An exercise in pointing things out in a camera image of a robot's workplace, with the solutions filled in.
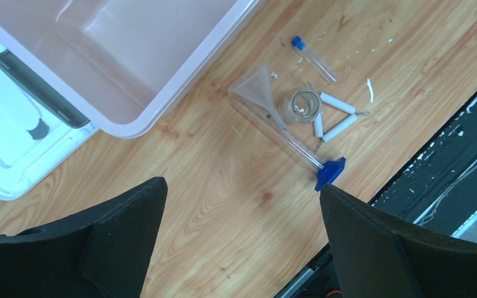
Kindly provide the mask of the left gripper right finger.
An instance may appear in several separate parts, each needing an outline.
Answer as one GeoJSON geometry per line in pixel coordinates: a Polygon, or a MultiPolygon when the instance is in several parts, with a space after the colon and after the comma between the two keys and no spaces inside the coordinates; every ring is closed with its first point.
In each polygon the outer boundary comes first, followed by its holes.
{"type": "Polygon", "coordinates": [[[344,297],[477,297],[477,243],[433,232],[333,185],[320,206],[344,297]]]}

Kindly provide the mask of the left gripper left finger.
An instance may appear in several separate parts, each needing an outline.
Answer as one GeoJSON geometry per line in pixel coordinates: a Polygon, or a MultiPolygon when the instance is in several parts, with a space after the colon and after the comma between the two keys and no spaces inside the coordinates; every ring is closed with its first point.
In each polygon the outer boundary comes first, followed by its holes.
{"type": "Polygon", "coordinates": [[[100,204],[0,235],[0,297],[139,297],[168,185],[155,177],[100,204]]]}

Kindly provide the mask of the small glass beaker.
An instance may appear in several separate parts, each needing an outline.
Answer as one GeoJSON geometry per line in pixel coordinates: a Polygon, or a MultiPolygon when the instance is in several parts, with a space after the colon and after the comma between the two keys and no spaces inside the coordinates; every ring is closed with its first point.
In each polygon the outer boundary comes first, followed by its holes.
{"type": "Polygon", "coordinates": [[[292,89],[279,105],[279,112],[287,124],[310,124],[321,109],[319,94],[310,88],[292,89]]]}

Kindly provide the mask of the glass funnel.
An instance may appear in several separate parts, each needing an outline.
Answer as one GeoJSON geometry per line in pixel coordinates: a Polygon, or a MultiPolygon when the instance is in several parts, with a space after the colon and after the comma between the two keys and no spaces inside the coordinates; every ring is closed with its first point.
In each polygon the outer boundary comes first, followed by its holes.
{"type": "Polygon", "coordinates": [[[268,64],[263,63],[247,70],[232,83],[228,92],[238,95],[251,110],[257,110],[259,118],[270,121],[283,134],[289,134],[281,114],[275,107],[270,85],[268,64]]]}

